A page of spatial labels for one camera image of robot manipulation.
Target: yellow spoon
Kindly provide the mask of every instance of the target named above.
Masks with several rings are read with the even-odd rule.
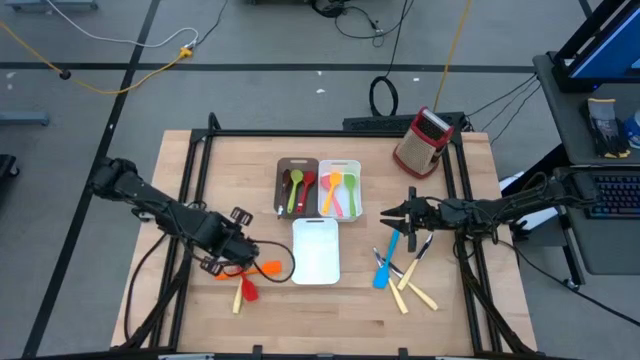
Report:
[[[329,195],[327,196],[327,200],[325,200],[324,207],[322,208],[322,213],[324,215],[329,215],[329,206],[331,206],[333,191],[336,189],[336,186],[340,185],[340,182],[342,182],[342,174],[331,173],[331,175],[329,175],[329,184],[331,185],[331,188],[329,189]]]

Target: computer monitor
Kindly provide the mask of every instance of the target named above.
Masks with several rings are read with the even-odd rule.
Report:
[[[604,0],[552,58],[564,92],[640,83],[640,0]]]

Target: red grater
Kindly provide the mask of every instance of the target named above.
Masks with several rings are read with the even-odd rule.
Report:
[[[438,166],[442,150],[453,135],[447,124],[426,106],[420,109],[409,130],[393,151],[393,158],[404,171],[424,179]]]

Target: yellow cable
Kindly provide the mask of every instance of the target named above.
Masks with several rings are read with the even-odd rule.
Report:
[[[33,54],[35,57],[38,58],[38,60],[42,61],[43,63],[47,64],[47,66],[49,66],[52,70],[54,70],[55,72],[57,72],[58,74],[62,74],[63,71],[56,67],[55,65],[53,65],[50,61],[48,61],[47,59],[45,59],[42,55],[40,55],[34,48],[32,48],[31,46],[29,46],[29,44],[27,44],[26,42],[24,42],[24,40],[22,40],[18,35],[16,35],[8,26],[7,24],[5,24],[3,21],[0,21],[0,27],[2,27],[9,35],[11,35],[11,37],[17,41],[20,45],[22,45],[25,49],[29,50],[29,52],[31,52],[31,54]],[[149,73],[147,76],[143,77],[142,80],[138,81],[137,83],[135,83],[134,85],[129,86],[126,89],[122,89],[122,90],[100,90],[98,88],[95,88],[87,83],[84,83],[80,80],[75,80],[72,79],[73,82],[75,82],[76,84],[83,86],[91,91],[95,91],[98,94],[103,94],[103,95],[118,95],[118,94],[123,94],[126,93],[127,91],[133,90],[135,88],[137,88],[138,86],[142,85],[142,83],[144,83],[145,81],[149,80],[149,78],[151,78],[152,76],[161,73],[165,70],[167,70],[168,68],[172,67],[173,65],[175,65],[178,61],[187,58],[187,57],[191,57],[193,55],[193,51],[187,48],[181,48],[180,49],[180,55],[178,55],[178,57],[173,60],[172,62],[168,63],[167,65],[161,67],[158,70],[155,70],[151,73]]]
[[[449,57],[447,58],[447,64],[444,66],[444,72],[442,73],[442,79],[440,80],[440,87],[438,88],[438,92],[436,93],[436,101],[433,104],[434,112],[438,108],[438,100],[440,100],[440,93],[442,92],[442,88],[444,88],[444,82],[447,79],[447,74],[449,73],[449,65],[451,65],[451,60],[453,59],[453,53],[455,52],[456,46],[458,45],[458,39],[460,39],[460,33],[462,33],[462,28],[464,27],[464,22],[467,20],[467,15],[469,14],[470,8],[471,8],[471,0],[467,0],[467,5],[464,7],[464,12],[462,13],[462,17],[460,18],[460,24],[458,25],[458,30],[456,31],[456,36],[453,38],[453,43],[451,44],[451,50],[449,50]]]

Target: gray carpet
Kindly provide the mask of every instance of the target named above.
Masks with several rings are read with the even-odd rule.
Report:
[[[97,12],[70,16],[99,35],[135,39],[151,0],[99,1]],[[149,42],[180,27],[201,32],[212,24],[222,1],[161,0]],[[336,32],[333,21],[308,9],[302,0],[262,0],[249,6],[230,0],[220,27],[188,61],[203,64],[373,63],[389,61],[393,37],[376,49],[368,40]],[[358,0],[380,25],[397,21],[401,0]],[[400,39],[398,64],[446,61],[463,0],[416,1]],[[577,0],[479,0],[474,2],[454,57],[458,65],[531,66],[531,57],[557,49],[583,21]],[[85,38],[56,15],[14,13],[0,7],[0,20],[54,61],[126,63],[132,47]],[[345,30],[367,34],[357,13],[340,20]],[[142,63],[165,63],[179,45],[146,49]],[[0,62],[36,61],[0,32]],[[147,74],[137,71],[134,81]],[[0,153],[18,156],[22,174],[0,206],[0,358],[22,353],[56,259],[69,229],[91,161],[111,113],[114,98],[86,92],[45,70],[0,67],[0,109],[41,110],[49,127],[0,126]],[[100,88],[118,88],[124,71],[74,71]],[[339,129],[345,117],[368,116],[369,71],[170,71],[129,94],[108,154],[135,161],[150,179],[166,129],[204,127],[215,111],[224,128]],[[433,104],[437,72],[392,73],[400,93],[399,113]],[[528,74],[451,73],[438,110],[471,112],[524,81]],[[389,99],[379,91],[381,110]],[[503,128],[519,101],[490,127]],[[482,128],[500,106],[472,121]],[[541,92],[493,146],[500,177],[524,170],[559,143]],[[108,348],[122,298],[138,223],[126,206],[94,199],[86,215],[40,355]],[[558,236],[559,232],[550,232]],[[560,278],[568,275],[562,252],[536,246],[534,235],[523,251]],[[553,355],[640,358],[639,331],[522,267],[527,301],[541,350]],[[586,294],[640,318],[637,277],[588,276]]]

